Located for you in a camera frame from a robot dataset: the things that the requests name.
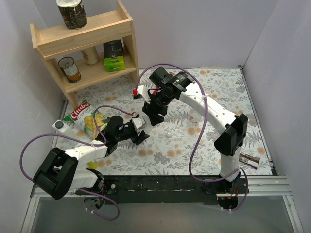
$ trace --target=potato chip bag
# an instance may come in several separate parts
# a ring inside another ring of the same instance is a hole
[[[95,109],[96,108],[90,105],[87,100],[84,100],[70,115],[65,117],[64,120],[74,123],[92,139],[95,139],[99,133],[93,118]],[[110,120],[109,117],[99,111],[96,111],[95,119],[100,130],[103,130]]]

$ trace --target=gray floor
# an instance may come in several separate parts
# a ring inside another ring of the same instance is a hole
[[[120,217],[109,222],[86,212],[83,198],[40,198],[33,233],[291,233],[280,197],[248,197],[238,211],[229,213],[201,204],[121,204]],[[114,206],[100,212],[113,216]]]

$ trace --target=wooden shelf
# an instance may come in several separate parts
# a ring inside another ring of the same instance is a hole
[[[78,107],[75,91],[129,73],[134,82],[139,78],[134,23],[121,1],[117,9],[87,18],[87,25],[81,29],[69,30],[64,24],[39,30],[30,24],[33,48],[41,58],[51,76],[62,90],[70,104]],[[125,70],[107,72],[104,56],[94,65],[75,61],[81,73],[81,80],[69,83],[58,67],[58,56],[80,51],[111,40],[123,39]]]
[[[104,54],[100,53],[99,58],[99,62],[93,65],[86,64],[84,59],[76,61],[76,65],[82,77],[77,83],[69,83],[66,77],[63,77],[67,93],[71,93],[136,70],[134,63],[127,53],[124,54],[125,70],[120,71],[107,72],[104,67]]]
[[[88,17],[81,29],[69,30],[63,24],[37,31],[36,46],[48,60],[131,35],[130,21],[132,18],[121,5],[118,10]]]

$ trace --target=green box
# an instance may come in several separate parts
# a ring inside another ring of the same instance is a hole
[[[125,69],[121,40],[104,43],[104,66],[107,72]]]

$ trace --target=tin can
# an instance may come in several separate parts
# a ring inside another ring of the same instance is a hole
[[[57,0],[56,4],[67,28],[74,30],[87,24],[86,12],[81,0]]]
[[[58,66],[67,77],[68,82],[76,83],[81,79],[81,74],[72,57],[64,57],[58,62]]]

